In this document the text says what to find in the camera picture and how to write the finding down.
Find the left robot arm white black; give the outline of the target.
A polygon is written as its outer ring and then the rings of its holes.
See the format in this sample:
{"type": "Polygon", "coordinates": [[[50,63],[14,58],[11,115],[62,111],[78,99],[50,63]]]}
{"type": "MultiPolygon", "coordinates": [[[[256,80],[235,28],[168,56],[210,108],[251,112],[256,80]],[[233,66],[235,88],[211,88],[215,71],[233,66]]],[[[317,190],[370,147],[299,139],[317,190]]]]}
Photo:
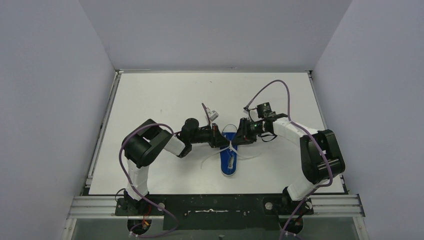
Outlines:
{"type": "Polygon", "coordinates": [[[129,199],[128,207],[133,212],[143,213],[148,207],[149,165],[165,150],[178,158],[184,158],[193,144],[207,143],[211,148],[223,148],[230,141],[219,131],[216,124],[200,127],[195,118],[188,118],[180,132],[152,119],[146,120],[139,128],[127,135],[121,144],[119,156],[125,157],[127,167],[124,174],[128,184],[124,195],[129,199]]]}

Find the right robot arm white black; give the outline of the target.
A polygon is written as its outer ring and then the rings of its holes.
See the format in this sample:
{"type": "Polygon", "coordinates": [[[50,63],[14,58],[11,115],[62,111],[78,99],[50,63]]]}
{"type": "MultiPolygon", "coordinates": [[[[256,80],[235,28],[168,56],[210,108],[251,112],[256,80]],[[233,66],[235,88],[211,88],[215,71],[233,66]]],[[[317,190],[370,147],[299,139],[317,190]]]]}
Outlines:
{"type": "Polygon", "coordinates": [[[301,175],[283,192],[282,209],[295,213],[301,207],[301,200],[319,187],[330,186],[334,177],[343,173],[346,164],[335,133],[330,129],[308,128],[289,119],[285,113],[277,114],[269,102],[255,107],[258,120],[241,118],[231,143],[236,146],[256,142],[263,134],[282,137],[300,150],[301,175]]]}

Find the blue canvas sneaker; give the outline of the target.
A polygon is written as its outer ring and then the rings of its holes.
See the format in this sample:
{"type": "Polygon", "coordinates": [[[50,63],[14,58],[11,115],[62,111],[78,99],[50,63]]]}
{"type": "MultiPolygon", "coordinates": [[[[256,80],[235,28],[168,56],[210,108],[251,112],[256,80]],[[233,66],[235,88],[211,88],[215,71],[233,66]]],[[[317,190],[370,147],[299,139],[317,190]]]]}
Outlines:
{"type": "MultiPolygon", "coordinates": [[[[222,130],[222,134],[231,141],[235,136],[237,130],[234,124],[228,124],[222,130]]],[[[220,156],[220,170],[226,177],[232,176],[237,169],[237,156],[230,150],[223,151],[219,154],[220,156]]]]}

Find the white shoelace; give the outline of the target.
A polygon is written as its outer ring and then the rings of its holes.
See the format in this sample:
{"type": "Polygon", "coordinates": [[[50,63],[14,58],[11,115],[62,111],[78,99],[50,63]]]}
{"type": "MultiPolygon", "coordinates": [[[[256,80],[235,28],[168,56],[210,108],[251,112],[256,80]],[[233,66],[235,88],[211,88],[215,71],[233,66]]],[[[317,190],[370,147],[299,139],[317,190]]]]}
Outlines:
{"type": "Polygon", "coordinates": [[[244,159],[244,160],[249,160],[249,159],[254,159],[254,158],[257,158],[257,157],[259,157],[260,155],[261,155],[261,153],[260,154],[258,154],[258,155],[243,155],[243,154],[240,154],[236,149],[235,149],[235,147],[232,145],[232,142],[230,141],[229,142],[229,146],[227,146],[227,147],[225,147],[225,148],[223,148],[223,149],[220,149],[220,150],[218,150],[218,151],[216,151],[215,153],[213,153],[212,155],[210,155],[210,156],[208,156],[208,157],[206,157],[205,159],[203,159],[202,160],[202,162],[201,162],[201,164],[200,164],[200,168],[202,169],[202,167],[203,167],[203,164],[209,159],[209,158],[211,158],[212,156],[215,156],[215,155],[217,155],[217,154],[220,154],[221,152],[224,152],[224,151],[226,151],[226,150],[230,150],[230,152],[231,153],[235,153],[235,155],[236,156],[238,156],[238,157],[240,157],[241,159],[244,159]]]}

